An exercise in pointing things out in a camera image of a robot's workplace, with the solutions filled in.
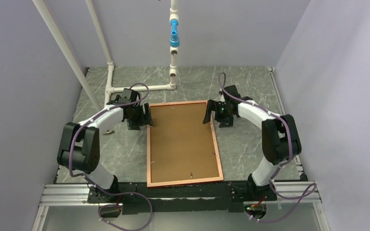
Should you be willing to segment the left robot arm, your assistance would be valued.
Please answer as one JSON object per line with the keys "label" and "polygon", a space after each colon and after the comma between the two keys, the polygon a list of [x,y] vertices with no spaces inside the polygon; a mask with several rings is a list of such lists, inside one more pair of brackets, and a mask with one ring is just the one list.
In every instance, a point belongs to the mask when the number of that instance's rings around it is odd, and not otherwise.
{"label": "left robot arm", "polygon": [[71,177],[84,177],[107,202],[118,198],[119,180],[100,164],[100,135],[122,122],[127,123],[129,130],[152,126],[150,105],[142,101],[139,92],[125,88],[98,113],[78,123],[69,122],[63,128],[57,163],[66,167]]}

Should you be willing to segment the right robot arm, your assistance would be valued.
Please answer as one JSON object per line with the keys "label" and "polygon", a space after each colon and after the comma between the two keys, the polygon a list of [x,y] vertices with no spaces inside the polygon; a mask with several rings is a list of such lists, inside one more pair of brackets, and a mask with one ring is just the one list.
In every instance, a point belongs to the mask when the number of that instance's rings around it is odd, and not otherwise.
{"label": "right robot arm", "polygon": [[294,117],[280,115],[256,103],[251,97],[242,97],[236,86],[222,89],[222,101],[208,100],[203,123],[214,119],[221,128],[233,126],[235,117],[244,118],[261,129],[263,158],[259,166],[250,174],[252,183],[246,193],[257,200],[265,193],[278,170],[302,152],[302,145]]}

